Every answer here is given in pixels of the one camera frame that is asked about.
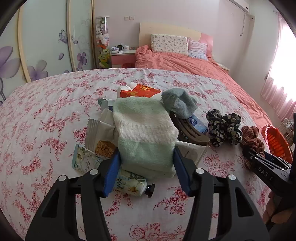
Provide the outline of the orange plastic laundry basket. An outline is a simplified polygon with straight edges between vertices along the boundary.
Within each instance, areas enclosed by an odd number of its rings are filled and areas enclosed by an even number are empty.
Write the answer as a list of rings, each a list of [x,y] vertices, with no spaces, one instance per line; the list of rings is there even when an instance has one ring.
[[[288,163],[292,164],[292,153],[288,146],[288,142],[278,128],[272,125],[266,125],[262,128],[261,134],[268,145],[271,154],[281,157]]]

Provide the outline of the black floral scrunchie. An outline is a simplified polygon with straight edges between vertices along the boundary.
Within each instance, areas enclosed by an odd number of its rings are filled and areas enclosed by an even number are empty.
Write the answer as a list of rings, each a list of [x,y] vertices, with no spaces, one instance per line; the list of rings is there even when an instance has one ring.
[[[236,113],[222,115],[218,109],[206,113],[208,132],[212,146],[220,147],[224,142],[237,145],[242,142],[242,132],[239,130],[241,117]]]

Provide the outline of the left pink bedside table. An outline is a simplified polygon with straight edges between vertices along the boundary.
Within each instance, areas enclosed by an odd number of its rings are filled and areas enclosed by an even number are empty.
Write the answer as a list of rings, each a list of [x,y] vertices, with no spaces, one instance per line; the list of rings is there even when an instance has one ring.
[[[110,54],[110,59],[111,59],[111,67],[112,68],[122,68],[122,64],[131,62],[135,63],[136,62],[136,57],[135,57],[135,50],[129,50],[129,51],[123,51],[122,53],[113,53]]]

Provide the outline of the pink sheer curtain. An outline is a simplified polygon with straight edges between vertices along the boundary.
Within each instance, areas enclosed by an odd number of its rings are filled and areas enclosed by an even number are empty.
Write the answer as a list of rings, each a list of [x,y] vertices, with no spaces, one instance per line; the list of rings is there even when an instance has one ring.
[[[278,39],[261,96],[283,121],[295,113],[295,35],[278,15]]]

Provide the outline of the grey blue sock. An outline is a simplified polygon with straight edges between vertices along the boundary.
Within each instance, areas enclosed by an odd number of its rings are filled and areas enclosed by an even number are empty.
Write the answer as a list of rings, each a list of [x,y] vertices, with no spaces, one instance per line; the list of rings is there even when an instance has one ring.
[[[165,108],[181,119],[188,119],[197,109],[197,101],[182,88],[172,88],[162,92]]]

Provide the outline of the green white towel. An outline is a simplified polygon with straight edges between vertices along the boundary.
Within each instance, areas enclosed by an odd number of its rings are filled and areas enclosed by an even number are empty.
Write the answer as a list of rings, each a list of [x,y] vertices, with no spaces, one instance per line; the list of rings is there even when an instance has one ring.
[[[172,178],[179,131],[163,104],[153,98],[123,97],[113,104],[121,167],[147,179]]]

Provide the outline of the floral white pillow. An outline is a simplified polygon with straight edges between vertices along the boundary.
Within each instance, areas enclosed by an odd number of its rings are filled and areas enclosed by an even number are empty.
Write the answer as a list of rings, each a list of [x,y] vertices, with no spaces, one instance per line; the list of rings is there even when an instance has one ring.
[[[184,36],[151,34],[151,48],[154,52],[189,55],[188,38]]]

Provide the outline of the brown red scrunchie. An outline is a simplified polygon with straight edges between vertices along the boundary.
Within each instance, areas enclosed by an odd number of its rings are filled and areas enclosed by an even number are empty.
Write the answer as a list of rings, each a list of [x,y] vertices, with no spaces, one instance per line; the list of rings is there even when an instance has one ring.
[[[243,126],[241,129],[242,141],[240,143],[241,148],[251,149],[265,157],[264,148],[265,145],[262,140],[258,137],[259,128],[256,126]]]

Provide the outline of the salmon pink bed duvet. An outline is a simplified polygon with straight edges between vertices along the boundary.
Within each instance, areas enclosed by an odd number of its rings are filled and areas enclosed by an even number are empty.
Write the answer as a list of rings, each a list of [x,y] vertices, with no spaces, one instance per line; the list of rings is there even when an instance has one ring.
[[[234,94],[258,128],[272,125],[262,107],[213,60],[206,61],[177,53],[153,52],[148,45],[137,48],[135,58],[136,68],[177,71],[219,80]]]

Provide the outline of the white wall air conditioner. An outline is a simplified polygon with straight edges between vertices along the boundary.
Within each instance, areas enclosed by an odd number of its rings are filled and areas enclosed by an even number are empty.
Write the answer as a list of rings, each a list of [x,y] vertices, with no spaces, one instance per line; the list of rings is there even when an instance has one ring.
[[[238,8],[243,10],[245,13],[249,13],[249,4],[245,0],[229,0],[231,3],[236,5]]]

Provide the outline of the orange red snack packet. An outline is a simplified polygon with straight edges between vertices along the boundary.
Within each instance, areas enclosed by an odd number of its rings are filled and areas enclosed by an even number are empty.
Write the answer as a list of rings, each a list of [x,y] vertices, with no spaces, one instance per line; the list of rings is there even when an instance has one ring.
[[[117,98],[124,97],[148,97],[161,100],[162,92],[158,89],[132,82],[126,86],[120,86],[117,90]]]

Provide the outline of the small red bin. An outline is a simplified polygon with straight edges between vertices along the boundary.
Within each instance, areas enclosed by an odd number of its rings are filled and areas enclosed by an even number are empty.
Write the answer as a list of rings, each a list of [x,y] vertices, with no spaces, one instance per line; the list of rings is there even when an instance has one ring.
[[[122,68],[135,68],[135,63],[127,62],[122,64]]]

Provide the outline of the beige wooden headboard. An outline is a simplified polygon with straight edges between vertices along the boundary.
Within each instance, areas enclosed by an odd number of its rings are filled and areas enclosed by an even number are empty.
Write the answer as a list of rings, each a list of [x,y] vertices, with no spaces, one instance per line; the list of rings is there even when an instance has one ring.
[[[141,22],[139,25],[139,46],[151,46],[151,34],[178,35],[189,37],[200,43],[206,43],[208,46],[207,56],[212,57],[213,37],[206,35],[205,33],[169,24]]]

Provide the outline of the white mug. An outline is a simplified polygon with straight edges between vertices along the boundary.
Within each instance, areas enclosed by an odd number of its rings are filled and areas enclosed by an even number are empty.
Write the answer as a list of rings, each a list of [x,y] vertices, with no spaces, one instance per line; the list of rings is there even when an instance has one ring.
[[[130,47],[128,45],[123,46],[124,51],[129,51]]]

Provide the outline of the floral paper box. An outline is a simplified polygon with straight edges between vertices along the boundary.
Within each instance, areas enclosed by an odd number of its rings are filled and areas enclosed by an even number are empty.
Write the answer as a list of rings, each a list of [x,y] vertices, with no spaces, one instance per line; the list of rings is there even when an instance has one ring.
[[[97,155],[83,146],[76,144],[71,166],[74,170],[85,174],[92,169],[98,168],[101,162],[107,159],[108,157]]]

